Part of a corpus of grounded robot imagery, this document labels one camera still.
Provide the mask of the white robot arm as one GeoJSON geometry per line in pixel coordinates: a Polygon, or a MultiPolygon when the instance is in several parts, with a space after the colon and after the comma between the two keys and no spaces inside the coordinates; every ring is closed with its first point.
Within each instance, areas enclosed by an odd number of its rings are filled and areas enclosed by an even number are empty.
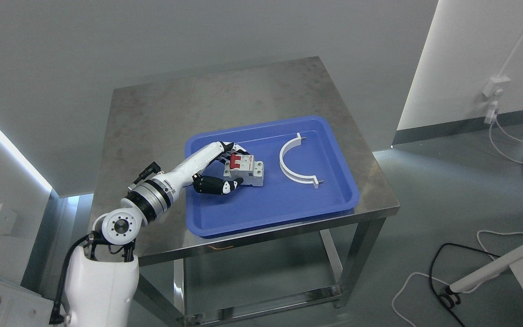
{"type": "Polygon", "coordinates": [[[152,163],[119,205],[95,219],[67,250],[49,324],[54,327],[125,327],[140,278],[135,254],[141,230],[162,217],[193,184],[195,165],[170,172],[152,163]]]}

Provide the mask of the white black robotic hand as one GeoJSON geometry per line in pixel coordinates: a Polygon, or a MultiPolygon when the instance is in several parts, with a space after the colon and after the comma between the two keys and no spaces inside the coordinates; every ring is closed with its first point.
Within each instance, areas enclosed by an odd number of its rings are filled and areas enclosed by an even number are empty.
{"type": "Polygon", "coordinates": [[[243,178],[228,181],[204,176],[202,173],[214,161],[223,164],[230,161],[233,154],[249,155],[250,153],[233,142],[212,142],[187,157],[171,172],[156,174],[153,179],[165,182],[167,191],[181,191],[182,188],[193,185],[195,191],[201,194],[226,195],[240,186],[243,178]]]}

